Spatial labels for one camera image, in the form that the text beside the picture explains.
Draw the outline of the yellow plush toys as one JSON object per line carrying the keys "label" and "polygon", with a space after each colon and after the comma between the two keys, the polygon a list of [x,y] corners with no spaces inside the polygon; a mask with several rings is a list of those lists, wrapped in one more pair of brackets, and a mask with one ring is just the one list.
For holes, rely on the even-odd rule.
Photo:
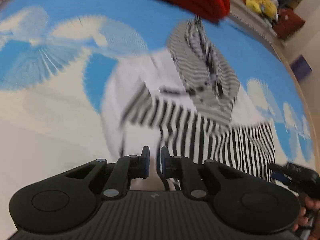
{"label": "yellow plush toys", "polygon": [[258,15],[264,15],[269,19],[277,18],[277,0],[243,0],[246,7]]}

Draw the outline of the blue white patterned bedsheet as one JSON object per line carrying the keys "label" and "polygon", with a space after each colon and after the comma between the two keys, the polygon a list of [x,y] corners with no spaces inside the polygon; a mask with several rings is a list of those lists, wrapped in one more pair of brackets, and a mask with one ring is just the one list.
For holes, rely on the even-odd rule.
{"label": "blue white patterned bedsheet", "polygon": [[[116,63],[167,46],[196,18],[157,0],[12,0],[1,9],[1,239],[307,239],[292,232],[297,192],[218,161],[197,164],[208,191],[175,179],[105,199],[101,103]],[[240,20],[201,19],[207,37],[273,129],[275,164],[314,170],[296,86],[271,45]]]}

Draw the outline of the striped white hooded sweater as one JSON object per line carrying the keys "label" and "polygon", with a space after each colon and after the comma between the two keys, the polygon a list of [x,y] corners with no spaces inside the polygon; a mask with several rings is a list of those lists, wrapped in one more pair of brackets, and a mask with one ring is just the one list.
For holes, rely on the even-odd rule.
{"label": "striped white hooded sweater", "polygon": [[101,119],[114,159],[151,148],[149,189],[160,188],[160,151],[212,159],[272,181],[272,125],[257,111],[199,17],[179,23],[167,46],[120,59],[106,83]]}

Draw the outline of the purple box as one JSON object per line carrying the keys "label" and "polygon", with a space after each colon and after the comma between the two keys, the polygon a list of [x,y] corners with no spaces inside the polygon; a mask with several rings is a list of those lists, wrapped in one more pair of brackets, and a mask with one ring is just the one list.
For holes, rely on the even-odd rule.
{"label": "purple box", "polygon": [[299,57],[297,57],[295,61],[290,64],[290,67],[298,82],[305,79],[312,72],[310,65],[303,55],[299,55]]}

